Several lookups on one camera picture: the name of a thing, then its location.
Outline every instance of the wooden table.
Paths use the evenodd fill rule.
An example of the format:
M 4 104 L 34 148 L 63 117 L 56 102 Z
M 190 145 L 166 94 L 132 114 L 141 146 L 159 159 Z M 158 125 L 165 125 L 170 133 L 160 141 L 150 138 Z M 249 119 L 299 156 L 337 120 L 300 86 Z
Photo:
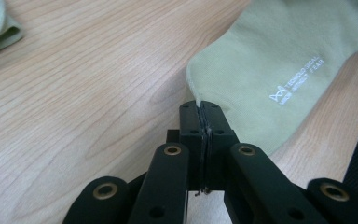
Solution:
M 93 179 L 143 173 L 178 128 L 188 60 L 248 0 L 7 1 L 25 37 L 0 51 L 0 223 L 59 223 Z M 358 53 L 272 159 L 305 187 L 342 180 L 358 139 Z M 221 193 L 189 223 L 229 223 Z

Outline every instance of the metal ring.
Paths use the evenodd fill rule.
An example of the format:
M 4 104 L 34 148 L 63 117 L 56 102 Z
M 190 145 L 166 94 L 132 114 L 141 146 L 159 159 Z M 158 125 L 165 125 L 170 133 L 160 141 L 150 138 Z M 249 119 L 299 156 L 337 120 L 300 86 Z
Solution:
M 95 188 L 92 195 L 98 200 L 105 200 L 113 197 L 117 193 L 117 190 L 118 188 L 116 184 L 104 183 Z
M 164 148 L 164 153 L 169 156 L 176 156 L 182 152 L 182 149 L 175 146 L 168 146 Z
M 245 156 L 253 156 L 255 154 L 255 150 L 251 147 L 247 147 L 247 146 L 240 146 L 238 148 L 238 151 L 240 152 L 240 154 L 245 155 Z
M 350 195 L 343 189 L 333 185 L 333 184 L 329 184 L 329 183 L 322 183 L 321 187 L 321 192 L 336 201 L 339 202 L 346 202 L 347 200 L 350 199 Z

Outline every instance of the white logo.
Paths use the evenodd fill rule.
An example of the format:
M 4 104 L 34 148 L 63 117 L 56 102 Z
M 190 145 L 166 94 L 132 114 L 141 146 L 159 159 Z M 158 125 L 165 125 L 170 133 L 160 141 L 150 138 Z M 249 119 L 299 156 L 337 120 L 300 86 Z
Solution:
M 282 86 L 278 86 L 278 91 L 277 93 L 275 93 L 274 95 L 270 95 L 269 99 L 274 100 L 275 102 L 279 102 L 279 98 L 278 97 L 282 97 L 284 95 L 284 93 L 287 91 L 287 89 L 285 89 Z

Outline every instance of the printed label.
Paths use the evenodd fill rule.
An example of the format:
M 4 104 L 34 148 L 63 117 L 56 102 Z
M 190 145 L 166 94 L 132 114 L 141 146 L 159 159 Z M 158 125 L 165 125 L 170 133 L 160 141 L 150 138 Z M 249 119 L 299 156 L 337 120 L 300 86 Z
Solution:
M 292 97 L 292 95 L 308 80 L 316 70 L 324 64 L 320 57 L 311 58 L 284 86 L 278 86 L 278 91 L 269 96 L 269 99 L 280 105 Z

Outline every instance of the wood grain surface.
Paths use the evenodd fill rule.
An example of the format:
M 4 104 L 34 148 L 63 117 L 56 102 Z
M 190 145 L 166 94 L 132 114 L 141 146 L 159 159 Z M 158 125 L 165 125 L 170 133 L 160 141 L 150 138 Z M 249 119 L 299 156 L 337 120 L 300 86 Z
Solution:
M 80 191 L 146 171 L 178 128 L 188 60 L 248 0 L 7 1 L 24 38 L 0 51 L 0 223 L 61 223 Z M 305 187 L 341 180 L 358 139 L 358 53 L 272 159 Z M 230 223 L 222 193 L 188 223 Z

